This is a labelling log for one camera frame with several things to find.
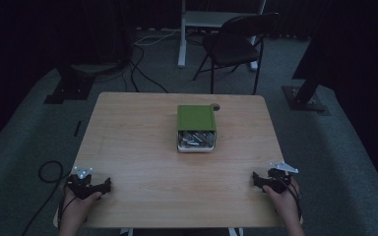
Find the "black stand with base plate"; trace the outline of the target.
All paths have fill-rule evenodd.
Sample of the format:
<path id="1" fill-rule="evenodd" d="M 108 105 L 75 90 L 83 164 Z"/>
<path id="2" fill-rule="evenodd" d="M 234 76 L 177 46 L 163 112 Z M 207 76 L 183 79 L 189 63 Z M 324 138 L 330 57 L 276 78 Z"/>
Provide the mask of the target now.
<path id="1" fill-rule="evenodd" d="M 291 110 L 313 111 L 321 116 L 328 116 L 329 109 L 319 99 L 316 89 L 319 84 L 313 80 L 305 80 L 301 87 L 283 86 L 283 94 Z"/>
<path id="2" fill-rule="evenodd" d="M 80 76 L 70 65 L 59 65 L 57 71 L 61 77 L 57 87 L 49 94 L 44 104 L 62 104 L 65 100 L 87 100 L 95 78 Z"/>

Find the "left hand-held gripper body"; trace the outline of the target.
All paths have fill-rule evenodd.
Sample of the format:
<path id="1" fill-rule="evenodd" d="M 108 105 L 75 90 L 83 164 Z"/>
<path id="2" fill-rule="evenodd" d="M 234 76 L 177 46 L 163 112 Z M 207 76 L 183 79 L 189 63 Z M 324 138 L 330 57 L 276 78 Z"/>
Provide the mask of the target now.
<path id="1" fill-rule="evenodd" d="M 74 167 L 74 173 L 67 178 L 67 187 L 81 200 L 86 199 L 93 193 L 104 194 L 104 185 L 93 186 L 92 182 L 93 169 Z"/>

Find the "black folding chair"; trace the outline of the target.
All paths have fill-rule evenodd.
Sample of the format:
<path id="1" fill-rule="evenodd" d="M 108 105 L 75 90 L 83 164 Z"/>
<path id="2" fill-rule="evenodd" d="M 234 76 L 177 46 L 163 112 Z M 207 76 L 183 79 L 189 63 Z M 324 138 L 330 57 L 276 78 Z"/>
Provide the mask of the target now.
<path id="1" fill-rule="evenodd" d="M 234 72 L 242 64 L 256 62 L 252 91 L 255 94 L 263 59 L 264 37 L 276 30 L 279 19 L 280 14 L 276 12 L 234 17 L 226 21 L 217 33 L 206 35 L 202 39 L 206 55 L 193 80 L 201 73 L 209 72 L 210 93 L 214 93 L 215 70 L 232 67 Z"/>

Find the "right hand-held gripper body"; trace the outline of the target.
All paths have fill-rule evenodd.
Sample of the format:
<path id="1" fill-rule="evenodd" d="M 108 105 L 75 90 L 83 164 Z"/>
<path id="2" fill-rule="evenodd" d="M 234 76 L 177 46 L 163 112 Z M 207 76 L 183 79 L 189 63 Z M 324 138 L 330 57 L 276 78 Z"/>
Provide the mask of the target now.
<path id="1" fill-rule="evenodd" d="M 298 169 L 292 167 L 286 162 L 271 162 L 271 168 L 268 170 L 268 177 L 259 181 L 259 187 L 270 187 L 278 194 L 284 192 L 290 185 L 291 174 L 297 174 Z"/>

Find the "person's right hand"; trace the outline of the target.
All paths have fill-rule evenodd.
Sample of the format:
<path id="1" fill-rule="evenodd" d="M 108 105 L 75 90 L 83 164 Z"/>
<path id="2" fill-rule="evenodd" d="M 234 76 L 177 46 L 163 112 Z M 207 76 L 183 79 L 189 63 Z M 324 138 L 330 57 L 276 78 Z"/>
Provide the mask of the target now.
<path id="1" fill-rule="evenodd" d="M 299 186 L 294 178 L 291 178 L 290 185 L 281 194 L 276 193 L 268 186 L 264 186 L 263 189 L 271 199 L 276 212 L 283 222 L 285 219 L 293 217 L 297 217 L 300 221 L 296 202 L 298 200 Z"/>

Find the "white desk frame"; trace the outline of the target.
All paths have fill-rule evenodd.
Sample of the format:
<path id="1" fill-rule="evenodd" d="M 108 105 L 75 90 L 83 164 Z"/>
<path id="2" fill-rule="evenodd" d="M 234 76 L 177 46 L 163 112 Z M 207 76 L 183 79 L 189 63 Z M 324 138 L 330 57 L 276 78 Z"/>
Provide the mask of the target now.
<path id="1" fill-rule="evenodd" d="M 267 0 L 259 0 L 258 10 L 255 13 L 236 13 L 236 12 L 210 12 L 200 10 L 187 10 L 186 0 L 181 0 L 181 22 L 180 22 L 180 46 L 178 53 L 177 66 L 184 68 L 186 65 L 186 28 L 220 28 L 223 23 L 230 18 L 240 16 L 261 15 L 264 11 Z"/>

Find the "person's left hand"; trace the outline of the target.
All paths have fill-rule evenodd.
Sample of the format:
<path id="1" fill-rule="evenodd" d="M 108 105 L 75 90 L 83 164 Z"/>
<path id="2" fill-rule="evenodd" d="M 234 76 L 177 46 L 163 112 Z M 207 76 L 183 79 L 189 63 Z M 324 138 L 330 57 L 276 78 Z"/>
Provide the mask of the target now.
<path id="1" fill-rule="evenodd" d="M 74 193 L 67 188 L 65 200 L 62 207 L 60 229 L 63 227 L 81 228 L 85 222 L 93 204 L 102 196 L 102 193 L 93 193 L 84 200 L 77 198 Z"/>

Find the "pile of small metal parts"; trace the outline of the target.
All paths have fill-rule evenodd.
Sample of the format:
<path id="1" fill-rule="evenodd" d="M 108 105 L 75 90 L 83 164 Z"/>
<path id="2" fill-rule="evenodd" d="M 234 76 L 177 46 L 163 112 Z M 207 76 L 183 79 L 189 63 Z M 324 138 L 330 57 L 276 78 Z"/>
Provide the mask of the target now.
<path id="1" fill-rule="evenodd" d="M 214 132 L 183 131 L 178 134 L 179 145 L 183 148 L 212 148 L 215 145 Z"/>

